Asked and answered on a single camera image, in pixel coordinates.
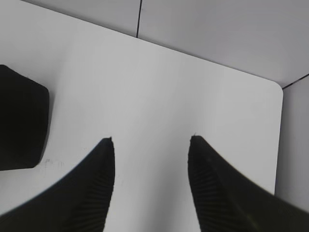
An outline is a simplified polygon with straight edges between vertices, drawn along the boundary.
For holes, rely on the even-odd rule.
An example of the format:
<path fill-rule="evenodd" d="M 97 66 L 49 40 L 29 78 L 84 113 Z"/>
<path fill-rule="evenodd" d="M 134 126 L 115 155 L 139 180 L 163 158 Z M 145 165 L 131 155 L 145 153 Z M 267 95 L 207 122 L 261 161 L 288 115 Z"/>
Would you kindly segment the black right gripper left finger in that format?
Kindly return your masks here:
<path fill-rule="evenodd" d="M 50 188 L 0 217 L 2 232 L 101 232 L 115 180 L 111 138 L 102 139 Z"/>

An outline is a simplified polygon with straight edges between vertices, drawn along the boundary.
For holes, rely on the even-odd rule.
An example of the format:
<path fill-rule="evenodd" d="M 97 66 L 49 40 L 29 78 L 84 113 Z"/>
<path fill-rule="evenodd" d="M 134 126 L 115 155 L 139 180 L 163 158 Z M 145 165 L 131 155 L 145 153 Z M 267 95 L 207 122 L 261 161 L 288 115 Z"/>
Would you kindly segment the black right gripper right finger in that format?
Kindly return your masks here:
<path fill-rule="evenodd" d="M 307 232 L 309 214 L 265 191 L 201 136 L 192 136 L 188 177 L 202 232 Z"/>

